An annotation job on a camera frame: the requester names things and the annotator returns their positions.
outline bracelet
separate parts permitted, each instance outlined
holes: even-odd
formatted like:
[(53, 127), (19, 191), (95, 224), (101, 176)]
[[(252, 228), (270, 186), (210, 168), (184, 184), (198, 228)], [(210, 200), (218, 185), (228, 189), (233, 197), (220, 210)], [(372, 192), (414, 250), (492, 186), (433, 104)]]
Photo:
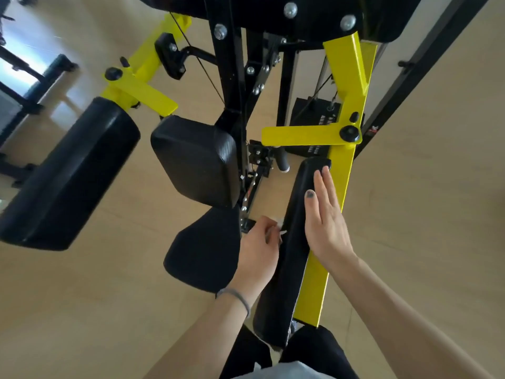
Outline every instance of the bracelet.
[(247, 301), (244, 299), (244, 297), (237, 290), (235, 290), (234, 288), (225, 287), (222, 290), (218, 291), (218, 293), (216, 294), (216, 299), (218, 299), (219, 296), (224, 293), (231, 294), (234, 297), (236, 297), (238, 300), (240, 300), (242, 302), (242, 304), (244, 305), (245, 309), (248, 311), (248, 315), (245, 318), (247, 319), (250, 317), (251, 306), (249, 306), (249, 303), (247, 303)]

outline black pants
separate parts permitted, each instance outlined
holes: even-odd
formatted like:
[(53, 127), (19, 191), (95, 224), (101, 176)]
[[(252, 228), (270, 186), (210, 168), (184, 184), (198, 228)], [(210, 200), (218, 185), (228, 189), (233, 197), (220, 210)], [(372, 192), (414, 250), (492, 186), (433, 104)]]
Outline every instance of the black pants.
[[(322, 326), (304, 326), (289, 339), (279, 362), (296, 361), (336, 379), (357, 379), (337, 340)], [(252, 372), (255, 362), (262, 368), (271, 367), (270, 350), (247, 327), (242, 326), (220, 379), (231, 379)]]

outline yellow metal frame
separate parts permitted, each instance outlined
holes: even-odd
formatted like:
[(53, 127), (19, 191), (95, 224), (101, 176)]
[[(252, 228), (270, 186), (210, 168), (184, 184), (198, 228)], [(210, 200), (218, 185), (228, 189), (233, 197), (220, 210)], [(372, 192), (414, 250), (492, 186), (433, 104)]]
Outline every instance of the yellow metal frame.
[(182, 14), (173, 13), (175, 20), (170, 14), (144, 41), (142, 46), (128, 59), (128, 68), (118, 67), (123, 71), (123, 75), (116, 81), (109, 81), (109, 86), (105, 88), (102, 97), (117, 103), (125, 111), (128, 111), (138, 102), (150, 107), (159, 115), (166, 117), (177, 109), (177, 103), (149, 86), (147, 82), (155, 75), (156, 70), (161, 65), (160, 59), (155, 50), (155, 42), (161, 33), (171, 33), (176, 41), (182, 38), (183, 31), (191, 25), (191, 18)]
[[(354, 33), (327, 41), (323, 46), (342, 100), (337, 122), (327, 126), (268, 127), (262, 130), (261, 140), (264, 146), (330, 145), (331, 175), (342, 208), (354, 151), (362, 141), (360, 123), (377, 45), (360, 43), (357, 33)], [(350, 117), (355, 112), (359, 114), (359, 119), (353, 123)], [(340, 138), (340, 129), (348, 125), (360, 131), (358, 141), (349, 143)], [(311, 251), (293, 318), (308, 325), (319, 325), (327, 281), (328, 272)]]

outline person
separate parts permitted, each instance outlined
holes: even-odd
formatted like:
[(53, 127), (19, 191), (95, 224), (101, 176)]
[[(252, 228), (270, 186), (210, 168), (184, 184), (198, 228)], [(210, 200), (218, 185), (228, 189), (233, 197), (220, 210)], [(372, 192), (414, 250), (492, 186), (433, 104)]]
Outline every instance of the person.
[[(315, 172), (314, 190), (305, 194), (307, 241), (367, 326), (396, 376), (491, 378), (354, 253), (327, 167), (322, 173)], [(274, 274), (280, 241), (276, 225), (261, 217), (243, 236), (237, 270), (228, 290), (161, 357), (145, 379), (357, 377), (331, 332), (321, 326), (303, 326), (296, 331), (276, 366), (263, 365), (261, 370), (253, 371), (254, 366), (247, 363), (249, 356), (260, 350), (251, 347), (256, 337), (243, 322), (249, 312), (247, 306), (255, 302)], [(264, 356), (251, 359), (265, 361)]]

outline beige floor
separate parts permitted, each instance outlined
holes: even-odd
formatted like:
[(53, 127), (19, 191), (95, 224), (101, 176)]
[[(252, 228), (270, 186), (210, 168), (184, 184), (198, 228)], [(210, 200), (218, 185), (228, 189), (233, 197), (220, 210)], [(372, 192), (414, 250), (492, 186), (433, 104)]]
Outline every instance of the beige floor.
[[(360, 155), (344, 209), (357, 253), (497, 377), (505, 377), (504, 9), (504, 0), (486, 5)], [(8, 48), (35, 68), (59, 52), (80, 65), (3, 148), (18, 164), (47, 155), (104, 87), (103, 70), (162, 16), (137, 0), (40, 0), (8, 14), (17, 19), (4, 23)], [(207, 22), (194, 21), (188, 36), (211, 50)], [(32, 82), (2, 66), (0, 77), (18, 90)], [(180, 82), (160, 71), (152, 84), (181, 116), (213, 123), (221, 102), (192, 58), (187, 69)], [(279, 79), (277, 67), (249, 138), (273, 125)], [(163, 269), (175, 234), (206, 207), (180, 196), (155, 158), (156, 114), (141, 107), (132, 116), (142, 140), (70, 250), (0, 245), (2, 377), (141, 377), (212, 300)], [(255, 215), (283, 216), (294, 171), (265, 181)], [(0, 180), (7, 203), (10, 182)], [(361, 377), (394, 377), (333, 282), (322, 324)]]

